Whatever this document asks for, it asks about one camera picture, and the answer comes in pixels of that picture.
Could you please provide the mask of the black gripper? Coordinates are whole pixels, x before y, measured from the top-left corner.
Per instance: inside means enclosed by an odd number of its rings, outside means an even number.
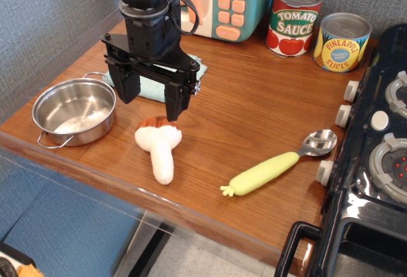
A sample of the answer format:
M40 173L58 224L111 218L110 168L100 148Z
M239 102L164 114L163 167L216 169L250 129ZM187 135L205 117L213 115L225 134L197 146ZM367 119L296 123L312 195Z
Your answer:
M125 104L141 92L140 77L165 86L167 120L177 121L200 89L200 66L181 49L180 0L121 0L127 33L105 34L106 63Z

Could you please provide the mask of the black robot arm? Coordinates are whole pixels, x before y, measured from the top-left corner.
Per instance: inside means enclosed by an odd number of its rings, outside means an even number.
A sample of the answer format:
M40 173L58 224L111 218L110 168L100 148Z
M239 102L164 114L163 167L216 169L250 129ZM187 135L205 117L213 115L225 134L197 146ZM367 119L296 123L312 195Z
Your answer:
M180 47L181 3L196 11L191 0L121 0L126 34L105 34L109 74L126 104L141 92L141 77L164 85L166 115L177 121L200 89L200 65Z

